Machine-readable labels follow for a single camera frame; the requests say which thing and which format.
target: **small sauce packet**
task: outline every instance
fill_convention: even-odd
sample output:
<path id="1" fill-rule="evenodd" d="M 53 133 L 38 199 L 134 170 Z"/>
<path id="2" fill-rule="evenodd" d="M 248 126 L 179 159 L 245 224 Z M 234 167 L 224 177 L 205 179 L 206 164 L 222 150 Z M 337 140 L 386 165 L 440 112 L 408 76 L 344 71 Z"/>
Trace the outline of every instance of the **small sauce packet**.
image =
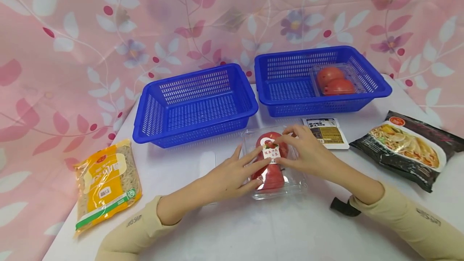
<path id="1" fill-rule="evenodd" d="M 349 149 L 349 144 L 336 118 L 303 118 L 303 124 L 327 149 Z"/>

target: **black strap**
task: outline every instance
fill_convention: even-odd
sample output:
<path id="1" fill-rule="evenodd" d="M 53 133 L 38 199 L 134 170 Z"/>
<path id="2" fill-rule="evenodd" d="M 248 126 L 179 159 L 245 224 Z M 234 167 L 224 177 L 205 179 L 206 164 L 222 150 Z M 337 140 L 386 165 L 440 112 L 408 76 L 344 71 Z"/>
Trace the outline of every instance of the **black strap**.
<path id="1" fill-rule="evenodd" d="M 348 203 L 343 203 L 341 200 L 339 200 L 336 197 L 333 199 L 332 203 L 330 204 L 330 208 L 342 213 L 343 215 L 347 215 L 350 217 L 358 216 L 361 213 L 360 211 L 355 209 L 353 206 L 351 206 L 349 204 L 349 201 Z"/>

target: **yellow package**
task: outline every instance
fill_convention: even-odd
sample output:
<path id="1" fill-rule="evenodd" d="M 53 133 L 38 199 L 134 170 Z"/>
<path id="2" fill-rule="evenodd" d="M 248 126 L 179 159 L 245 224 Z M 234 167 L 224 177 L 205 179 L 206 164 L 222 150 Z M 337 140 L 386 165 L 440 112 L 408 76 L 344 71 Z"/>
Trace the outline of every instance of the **yellow package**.
<path id="1" fill-rule="evenodd" d="M 79 187 L 76 236 L 132 206 L 142 195 L 129 139 L 78 164 L 76 175 Z"/>

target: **instant noodle package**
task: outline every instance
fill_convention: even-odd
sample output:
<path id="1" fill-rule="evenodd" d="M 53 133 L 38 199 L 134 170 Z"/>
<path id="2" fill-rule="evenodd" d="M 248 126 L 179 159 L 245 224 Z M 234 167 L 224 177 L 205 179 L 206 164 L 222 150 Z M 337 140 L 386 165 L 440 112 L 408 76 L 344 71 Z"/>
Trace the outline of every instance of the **instant noodle package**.
<path id="1" fill-rule="evenodd" d="M 464 151 L 464 139 L 393 111 L 384 123 L 350 145 L 428 193 L 448 160 Z"/>
<path id="2" fill-rule="evenodd" d="M 129 139 L 78 164 L 76 176 L 79 187 L 76 236 L 141 198 L 142 188 Z"/>

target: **noodle bowl image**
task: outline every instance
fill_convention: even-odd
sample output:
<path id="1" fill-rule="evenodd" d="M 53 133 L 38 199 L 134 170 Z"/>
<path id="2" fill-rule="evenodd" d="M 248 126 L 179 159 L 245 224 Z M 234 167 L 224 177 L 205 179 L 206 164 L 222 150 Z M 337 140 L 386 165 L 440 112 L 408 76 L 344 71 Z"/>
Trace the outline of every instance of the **noodle bowl image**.
<path id="1" fill-rule="evenodd" d="M 433 169 L 440 166 L 437 152 L 418 136 L 390 124 L 375 127 L 369 134 L 396 154 L 412 158 Z"/>

